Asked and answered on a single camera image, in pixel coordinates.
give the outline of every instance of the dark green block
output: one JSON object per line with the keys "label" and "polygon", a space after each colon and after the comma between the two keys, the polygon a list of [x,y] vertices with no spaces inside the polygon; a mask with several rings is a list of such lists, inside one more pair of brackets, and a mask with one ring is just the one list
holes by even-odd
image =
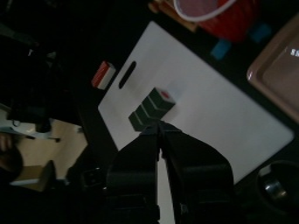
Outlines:
{"label": "dark green block", "polygon": [[168,110],[156,108],[148,97],[142,100],[142,106],[149,117],[156,120],[160,120],[168,112]]}
{"label": "dark green block", "polygon": [[150,124],[153,124],[157,120],[160,120],[160,119],[157,119],[157,118],[152,118],[152,117],[148,116],[148,114],[146,114],[146,112],[145,112],[145,109],[142,108],[141,105],[137,107],[134,113],[136,113],[136,115],[137,115],[137,117],[138,117],[138,119],[140,119],[140,121],[141,121],[141,123],[142,123],[144,125],[150,125]]}
{"label": "dark green block", "polygon": [[130,116],[128,117],[128,120],[129,120],[129,122],[130,122],[130,124],[132,124],[132,126],[133,126],[134,131],[142,131],[142,130],[144,130],[145,125],[142,125],[142,124],[138,122],[137,117],[136,117],[136,112],[133,112],[133,113],[130,114]]}
{"label": "dark green block", "polygon": [[173,107],[173,98],[166,93],[166,91],[161,90],[160,88],[154,88],[148,96],[158,109],[169,111],[169,109]]}

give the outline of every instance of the pink tray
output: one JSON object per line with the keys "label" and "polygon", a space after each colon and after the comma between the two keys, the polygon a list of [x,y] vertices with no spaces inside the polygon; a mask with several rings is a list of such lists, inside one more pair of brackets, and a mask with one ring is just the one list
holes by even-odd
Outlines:
{"label": "pink tray", "polygon": [[247,70],[248,82],[299,123],[299,14]]}

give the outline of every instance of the cutting board handle hole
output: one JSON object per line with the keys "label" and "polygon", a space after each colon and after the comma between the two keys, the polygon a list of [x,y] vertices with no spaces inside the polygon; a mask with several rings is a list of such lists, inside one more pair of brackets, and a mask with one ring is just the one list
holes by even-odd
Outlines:
{"label": "cutting board handle hole", "polygon": [[122,86],[126,84],[126,80],[130,76],[130,73],[134,71],[134,69],[136,69],[136,62],[133,61],[129,65],[128,69],[125,70],[122,79],[118,82],[118,85],[117,85],[118,88],[122,88]]}

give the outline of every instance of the blue object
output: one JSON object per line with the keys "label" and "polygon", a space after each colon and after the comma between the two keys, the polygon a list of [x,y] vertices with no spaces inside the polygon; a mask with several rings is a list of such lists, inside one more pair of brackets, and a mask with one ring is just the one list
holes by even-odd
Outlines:
{"label": "blue object", "polygon": [[231,48],[231,42],[225,39],[220,39],[219,43],[213,46],[209,54],[213,56],[216,60],[221,60],[229,51]]}
{"label": "blue object", "polygon": [[260,43],[271,34],[272,29],[265,23],[257,23],[248,32],[248,36],[256,43]]}

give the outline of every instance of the white cutting board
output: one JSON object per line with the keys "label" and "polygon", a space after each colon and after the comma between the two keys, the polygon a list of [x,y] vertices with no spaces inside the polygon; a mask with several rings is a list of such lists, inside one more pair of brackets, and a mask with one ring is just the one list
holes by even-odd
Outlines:
{"label": "white cutting board", "polygon": [[[120,89],[132,61],[136,68]],[[292,131],[150,22],[97,108],[120,150],[138,135],[128,116],[153,87],[165,89],[176,101],[162,120],[221,153],[235,183],[293,138]]]}

